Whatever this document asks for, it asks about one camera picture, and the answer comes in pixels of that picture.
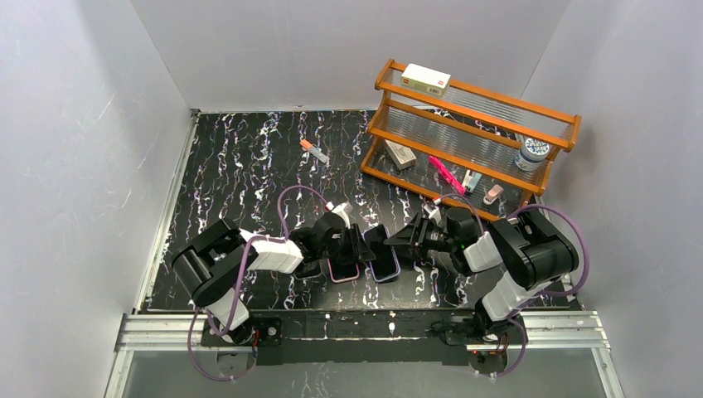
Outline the white green stapler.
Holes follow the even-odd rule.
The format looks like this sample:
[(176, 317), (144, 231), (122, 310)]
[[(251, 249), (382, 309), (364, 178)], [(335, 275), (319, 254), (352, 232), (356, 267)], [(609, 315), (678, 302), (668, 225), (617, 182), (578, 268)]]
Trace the white green stapler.
[(473, 170), (467, 170), (462, 180), (462, 186), (466, 193), (473, 193), (478, 186), (482, 174)]

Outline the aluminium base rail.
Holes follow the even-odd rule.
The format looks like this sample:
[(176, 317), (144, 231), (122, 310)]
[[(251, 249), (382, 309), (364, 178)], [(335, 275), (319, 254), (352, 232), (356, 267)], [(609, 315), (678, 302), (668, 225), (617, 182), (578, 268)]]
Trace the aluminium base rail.
[[(530, 311), (522, 314), (522, 322), (528, 348), (611, 348), (595, 311)], [(187, 334), (192, 332), (192, 348), (202, 351), (201, 335), (207, 325), (206, 318), (187, 314), (128, 315), (115, 350), (184, 351)], [(361, 321), (348, 315), (335, 320), (331, 314), (323, 314), (319, 321), (294, 321), (282, 330), (283, 339), (290, 342), (415, 342), (424, 337), (422, 328), (412, 332), (409, 319), (399, 315), (376, 314)]]

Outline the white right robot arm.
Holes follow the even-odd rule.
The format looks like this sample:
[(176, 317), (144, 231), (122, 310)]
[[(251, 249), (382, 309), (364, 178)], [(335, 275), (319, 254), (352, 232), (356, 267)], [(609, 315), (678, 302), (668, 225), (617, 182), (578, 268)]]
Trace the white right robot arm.
[(419, 212), (383, 243), (407, 249), (416, 259), (431, 251), (446, 253), (465, 275), (504, 269), (463, 322), (466, 334), (476, 339), (508, 329), (521, 307), (583, 263), (575, 245), (534, 206), (487, 226), (467, 207), (451, 207), (439, 217)]

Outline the small grey box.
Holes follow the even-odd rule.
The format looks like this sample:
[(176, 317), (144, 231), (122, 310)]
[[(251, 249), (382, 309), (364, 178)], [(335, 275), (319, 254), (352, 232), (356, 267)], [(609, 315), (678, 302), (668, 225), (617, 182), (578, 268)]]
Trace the small grey box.
[(390, 140), (384, 141), (384, 147), (390, 159), (399, 170), (405, 170), (416, 164), (417, 157), (410, 148)]

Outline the small pink white item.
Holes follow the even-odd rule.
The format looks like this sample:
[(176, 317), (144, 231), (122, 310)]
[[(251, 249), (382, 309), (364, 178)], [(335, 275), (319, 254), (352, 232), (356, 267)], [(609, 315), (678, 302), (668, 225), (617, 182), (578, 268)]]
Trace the small pink white item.
[(502, 186), (500, 186), (499, 184), (495, 184), (485, 193), (482, 202), (487, 206), (492, 205), (503, 193), (503, 191), (504, 188)]

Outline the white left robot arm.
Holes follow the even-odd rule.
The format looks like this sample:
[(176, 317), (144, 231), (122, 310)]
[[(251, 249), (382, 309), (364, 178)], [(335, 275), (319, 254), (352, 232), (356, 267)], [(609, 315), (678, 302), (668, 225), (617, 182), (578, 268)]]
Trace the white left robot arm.
[(219, 220), (172, 253), (166, 265), (221, 337), (249, 318), (241, 298), (247, 271), (293, 274), (321, 260), (350, 268), (375, 257), (356, 224), (341, 212), (327, 211), (312, 226), (283, 237), (257, 235), (232, 220)]

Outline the white blue round jar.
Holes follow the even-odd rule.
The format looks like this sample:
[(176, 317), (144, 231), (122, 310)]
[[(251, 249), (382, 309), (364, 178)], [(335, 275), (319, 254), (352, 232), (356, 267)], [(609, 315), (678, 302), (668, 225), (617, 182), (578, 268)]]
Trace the white blue round jar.
[(522, 171), (533, 172), (542, 164), (550, 151), (550, 144), (534, 138), (525, 138), (514, 158), (514, 163)]

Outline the pink utility knife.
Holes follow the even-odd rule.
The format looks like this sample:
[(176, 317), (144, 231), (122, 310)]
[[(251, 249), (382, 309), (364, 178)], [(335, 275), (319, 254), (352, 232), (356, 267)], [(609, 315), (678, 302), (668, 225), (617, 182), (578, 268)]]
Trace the pink utility knife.
[(463, 184), (449, 171), (447, 167), (435, 156), (428, 157), (429, 163), (436, 168), (438, 174), (456, 191), (459, 195), (466, 193), (466, 188)]

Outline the orange grey marker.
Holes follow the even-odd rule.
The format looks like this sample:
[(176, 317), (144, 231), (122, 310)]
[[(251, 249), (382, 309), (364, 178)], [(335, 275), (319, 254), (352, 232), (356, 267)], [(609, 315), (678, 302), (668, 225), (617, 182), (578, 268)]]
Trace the orange grey marker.
[(319, 162), (329, 164), (330, 158), (320, 148), (310, 143), (307, 139), (302, 139), (300, 141), (300, 146), (304, 152), (310, 153)]

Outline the orange wooden shelf rack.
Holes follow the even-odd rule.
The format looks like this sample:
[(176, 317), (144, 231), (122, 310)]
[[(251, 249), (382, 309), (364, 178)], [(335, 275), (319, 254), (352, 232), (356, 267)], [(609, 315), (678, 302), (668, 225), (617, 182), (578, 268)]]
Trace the orange wooden shelf rack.
[[(361, 170), (425, 197), (444, 195), (453, 206), (469, 201), (486, 220), (496, 220), (542, 196), (556, 157), (574, 149), (581, 117), (532, 104), (509, 95), (451, 79), (442, 98), (401, 85), (406, 65), (389, 59), (375, 80), (382, 99), (367, 131), (373, 137)], [(525, 138), (551, 145), (533, 172), (519, 169), (514, 158)], [(399, 170), (385, 150), (390, 140), (410, 148), (416, 164)], [(462, 200), (428, 160), (432, 155), (462, 183), (467, 170), (482, 174), (473, 193)], [(482, 199), (499, 184), (503, 193), (490, 206)]]

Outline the white red carton box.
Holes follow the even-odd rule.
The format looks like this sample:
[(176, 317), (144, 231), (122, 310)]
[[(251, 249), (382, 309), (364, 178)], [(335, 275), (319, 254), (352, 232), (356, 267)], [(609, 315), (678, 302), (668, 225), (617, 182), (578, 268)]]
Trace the white red carton box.
[(442, 98), (451, 75), (416, 64), (408, 64), (401, 74), (402, 86), (436, 98)]

